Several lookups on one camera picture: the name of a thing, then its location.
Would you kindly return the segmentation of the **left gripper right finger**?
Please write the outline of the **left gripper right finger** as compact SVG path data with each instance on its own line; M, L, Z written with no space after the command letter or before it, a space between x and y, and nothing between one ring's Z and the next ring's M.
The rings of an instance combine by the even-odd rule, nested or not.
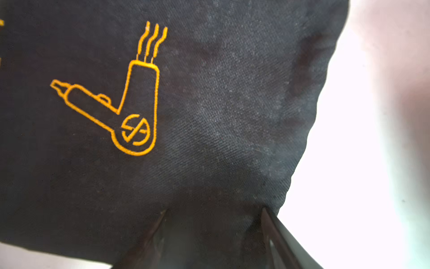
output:
M322 269L268 208L262 209L261 226L269 269Z

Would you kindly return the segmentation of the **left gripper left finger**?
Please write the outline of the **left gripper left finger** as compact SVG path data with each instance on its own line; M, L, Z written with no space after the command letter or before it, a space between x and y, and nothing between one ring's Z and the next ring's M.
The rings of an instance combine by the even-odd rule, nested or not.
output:
M140 237L112 269L157 269L166 242L168 210L164 210L151 230Z

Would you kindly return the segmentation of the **black hair dryer pouch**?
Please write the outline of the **black hair dryer pouch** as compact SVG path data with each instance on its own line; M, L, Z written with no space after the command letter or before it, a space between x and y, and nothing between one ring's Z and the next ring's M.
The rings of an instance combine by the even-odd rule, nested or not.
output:
M2 1L1 242L262 269L348 1Z

